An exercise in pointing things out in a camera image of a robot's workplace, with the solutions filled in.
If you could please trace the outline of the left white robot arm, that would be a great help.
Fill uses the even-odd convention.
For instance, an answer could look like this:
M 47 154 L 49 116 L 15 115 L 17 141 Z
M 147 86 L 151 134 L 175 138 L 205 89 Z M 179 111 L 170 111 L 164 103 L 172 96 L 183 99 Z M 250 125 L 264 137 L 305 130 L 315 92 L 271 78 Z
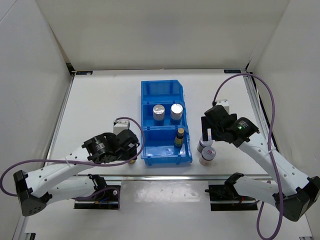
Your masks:
M 100 200 L 110 195 L 114 190 L 103 177 L 79 177 L 78 173 L 94 165 L 136 158 L 139 145 L 137 136 L 129 129 L 118 134 L 102 133 L 86 140 L 63 160 L 30 172 L 17 171 L 13 178 L 22 215 L 35 215 L 62 200 Z

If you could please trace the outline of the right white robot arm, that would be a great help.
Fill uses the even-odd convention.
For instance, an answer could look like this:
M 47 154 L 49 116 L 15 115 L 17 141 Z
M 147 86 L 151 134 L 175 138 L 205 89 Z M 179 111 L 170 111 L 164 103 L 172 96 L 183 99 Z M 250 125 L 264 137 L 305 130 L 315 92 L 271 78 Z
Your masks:
M 276 182 L 267 184 L 232 174 L 224 182 L 224 193 L 230 200 L 240 196 L 251 197 L 277 208 L 282 215 L 298 221 L 320 196 L 320 178 L 309 177 L 289 163 L 279 152 L 268 148 L 268 143 L 259 128 L 245 117 L 228 114 L 221 105 L 216 105 L 201 117 L 202 137 L 209 136 L 216 142 L 226 142 L 251 157 Z

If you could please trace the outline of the silver-lid spice jar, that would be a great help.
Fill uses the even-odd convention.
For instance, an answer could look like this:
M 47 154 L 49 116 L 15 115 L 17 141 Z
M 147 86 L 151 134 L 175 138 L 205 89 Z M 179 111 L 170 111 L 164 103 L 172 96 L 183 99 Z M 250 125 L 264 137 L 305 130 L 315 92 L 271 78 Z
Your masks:
M 165 107 L 162 104 L 156 104 L 152 109 L 153 122 L 155 126 L 161 126 L 165 122 Z
M 173 125 L 179 125 L 183 116 L 183 106 L 179 103 L 175 103 L 170 108 L 170 123 Z

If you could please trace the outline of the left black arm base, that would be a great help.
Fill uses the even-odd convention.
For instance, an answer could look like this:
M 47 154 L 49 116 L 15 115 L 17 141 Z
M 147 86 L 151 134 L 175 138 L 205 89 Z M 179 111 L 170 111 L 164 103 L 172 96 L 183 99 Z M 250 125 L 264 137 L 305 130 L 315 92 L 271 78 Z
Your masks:
M 120 184 L 108 184 L 104 177 L 88 175 L 93 181 L 93 196 L 80 197 L 74 201 L 77 210 L 119 210 L 120 209 Z

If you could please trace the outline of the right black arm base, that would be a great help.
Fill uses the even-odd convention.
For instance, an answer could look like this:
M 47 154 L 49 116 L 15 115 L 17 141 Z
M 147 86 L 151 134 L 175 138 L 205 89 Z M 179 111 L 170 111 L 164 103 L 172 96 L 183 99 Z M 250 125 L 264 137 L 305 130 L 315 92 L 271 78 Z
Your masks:
M 222 184 L 211 184 L 204 190 L 209 196 L 212 212 L 257 211 L 258 200 L 249 196 L 233 197 Z

